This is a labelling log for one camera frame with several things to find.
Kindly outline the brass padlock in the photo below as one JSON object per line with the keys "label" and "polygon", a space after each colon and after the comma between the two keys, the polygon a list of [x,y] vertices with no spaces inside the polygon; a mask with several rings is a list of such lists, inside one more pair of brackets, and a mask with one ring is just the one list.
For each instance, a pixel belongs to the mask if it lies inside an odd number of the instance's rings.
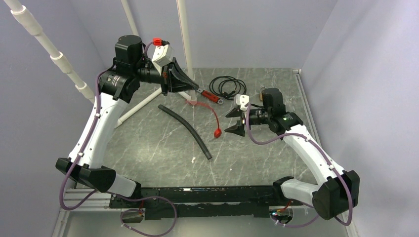
{"label": "brass padlock", "polygon": [[266,89],[266,87],[261,87],[259,89],[259,100],[263,101],[263,91]]}

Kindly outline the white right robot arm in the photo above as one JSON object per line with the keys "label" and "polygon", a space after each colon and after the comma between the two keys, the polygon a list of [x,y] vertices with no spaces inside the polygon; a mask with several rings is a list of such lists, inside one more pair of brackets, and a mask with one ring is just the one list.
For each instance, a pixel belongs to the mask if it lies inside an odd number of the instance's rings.
{"label": "white right robot arm", "polygon": [[336,219],[344,226],[352,222],[353,209],[358,203],[360,177],[336,163],[314,140],[301,118],[288,112],[283,95],[277,88],[262,90],[262,105],[250,102],[244,94],[236,94],[227,117],[239,117],[225,132],[249,138],[258,145],[277,140],[288,144],[312,172],[316,184],[287,176],[273,183],[272,198],[278,205],[289,200],[314,208],[324,220]]}

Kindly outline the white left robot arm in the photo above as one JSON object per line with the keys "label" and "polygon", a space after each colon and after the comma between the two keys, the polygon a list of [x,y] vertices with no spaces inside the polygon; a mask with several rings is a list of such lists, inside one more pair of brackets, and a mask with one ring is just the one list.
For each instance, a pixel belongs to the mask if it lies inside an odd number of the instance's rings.
{"label": "white left robot arm", "polygon": [[152,45],[155,52],[149,58],[139,36],[118,39],[111,68],[96,79],[95,102],[82,135],[70,154],[59,158],[55,165],[78,183],[102,193],[122,195],[129,207],[141,203],[141,185],[103,165],[107,144],[123,111],[142,82],[159,85],[162,94],[198,89],[179,66],[168,41],[155,38]]}

